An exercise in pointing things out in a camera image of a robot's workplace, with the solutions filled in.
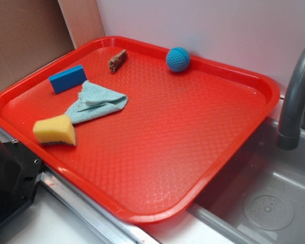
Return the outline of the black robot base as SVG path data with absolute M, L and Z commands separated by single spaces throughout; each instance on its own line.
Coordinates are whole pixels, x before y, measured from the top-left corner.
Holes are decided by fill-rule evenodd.
M 42 169 L 23 143 L 0 141 L 0 229 L 32 205 Z

